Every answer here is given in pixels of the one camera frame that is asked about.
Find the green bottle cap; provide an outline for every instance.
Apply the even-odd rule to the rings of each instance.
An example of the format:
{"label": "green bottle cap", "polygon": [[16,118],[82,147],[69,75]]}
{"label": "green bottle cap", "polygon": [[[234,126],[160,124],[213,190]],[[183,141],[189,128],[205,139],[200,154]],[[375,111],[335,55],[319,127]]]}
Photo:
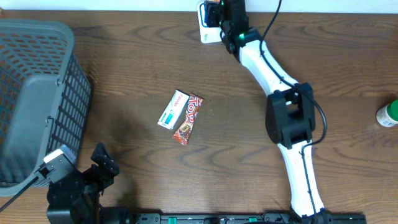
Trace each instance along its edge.
{"label": "green bottle cap", "polygon": [[395,100],[387,106],[387,114],[394,121],[398,121],[398,100]]}

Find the bottle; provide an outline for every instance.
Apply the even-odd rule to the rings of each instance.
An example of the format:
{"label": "bottle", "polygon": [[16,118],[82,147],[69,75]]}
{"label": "bottle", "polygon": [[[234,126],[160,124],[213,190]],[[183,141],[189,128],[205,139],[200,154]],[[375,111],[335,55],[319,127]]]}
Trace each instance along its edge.
{"label": "bottle", "polygon": [[398,100],[379,109],[376,114],[377,121],[384,127],[393,127],[398,124]]}

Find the white box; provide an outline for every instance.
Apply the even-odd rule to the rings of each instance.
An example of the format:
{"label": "white box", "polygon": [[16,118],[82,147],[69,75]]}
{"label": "white box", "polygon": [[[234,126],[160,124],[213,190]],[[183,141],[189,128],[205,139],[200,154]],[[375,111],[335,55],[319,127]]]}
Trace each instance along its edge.
{"label": "white box", "polygon": [[157,124],[172,130],[188,99],[189,95],[176,90],[172,100],[170,100],[169,105],[167,105],[166,110],[162,113]]}

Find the red wrapper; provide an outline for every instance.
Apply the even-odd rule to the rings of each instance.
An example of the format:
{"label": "red wrapper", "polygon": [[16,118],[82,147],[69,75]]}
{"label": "red wrapper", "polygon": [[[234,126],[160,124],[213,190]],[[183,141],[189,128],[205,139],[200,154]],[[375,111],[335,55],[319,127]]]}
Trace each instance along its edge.
{"label": "red wrapper", "polygon": [[185,121],[173,135],[173,138],[184,146],[188,144],[189,137],[192,133],[193,123],[195,122],[195,118],[198,115],[198,110],[202,102],[202,97],[196,96],[193,93],[189,95],[188,107],[185,112]]}

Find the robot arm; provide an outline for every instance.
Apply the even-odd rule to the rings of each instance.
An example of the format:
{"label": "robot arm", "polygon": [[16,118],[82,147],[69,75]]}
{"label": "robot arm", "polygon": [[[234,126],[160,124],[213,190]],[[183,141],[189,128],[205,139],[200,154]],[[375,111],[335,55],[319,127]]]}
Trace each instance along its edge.
{"label": "robot arm", "polygon": [[[244,1],[207,1],[198,6],[201,40],[204,43],[222,41],[254,76],[268,97],[266,127],[271,140],[282,152],[292,191],[292,209],[299,217],[310,217],[323,210],[313,172],[311,147],[302,148],[312,140],[315,110],[308,99],[281,82],[272,68],[287,82],[312,96],[308,83],[299,85],[290,77],[268,51],[258,31],[248,26]],[[287,105],[297,108],[290,111]]]}
{"label": "robot arm", "polygon": [[[265,61],[260,57],[259,40],[255,40],[241,47],[239,50],[239,59],[243,66],[245,66],[256,78],[267,96],[273,94],[276,90],[285,91],[289,90],[290,87],[282,83],[279,78],[275,76],[275,73],[268,67]],[[263,42],[262,49],[264,55],[268,59],[269,63],[275,70],[289,83],[296,84],[297,81],[290,77],[280,67],[280,65],[273,58],[271,53],[266,47],[266,43]],[[304,166],[307,166],[308,178],[310,182],[310,188],[312,190],[312,197],[315,204],[315,210],[320,212],[323,208],[322,200],[319,196],[317,183],[315,181],[315,175],[312,167],[311,157],[311,146],[307,146],[304,149],[305,153],[305,165],[303,164],[301,150],[307,141],[301,141],[292,145],[291,149],[287,149],[283,144],[278,143],[278,147],[282,152],[284,161],[286,164],[287,174],[289,176],[290,189],[292,191],[292,208],[297,215],[300,217],[306,215],[313,215],[313,206],[308,193],[308,185],[305,176]]]}

